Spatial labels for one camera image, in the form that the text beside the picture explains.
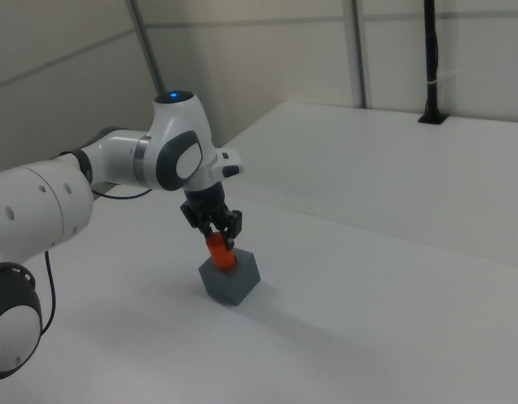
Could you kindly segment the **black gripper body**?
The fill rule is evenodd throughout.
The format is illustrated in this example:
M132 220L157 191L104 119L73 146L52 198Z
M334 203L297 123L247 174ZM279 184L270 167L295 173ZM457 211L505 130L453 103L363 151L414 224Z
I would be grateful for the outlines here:
M203 230L206 224L213 224L218 230L225 229L228 208L221 183L199 191L185 190L184 194L186 201L180 209L192 228Z

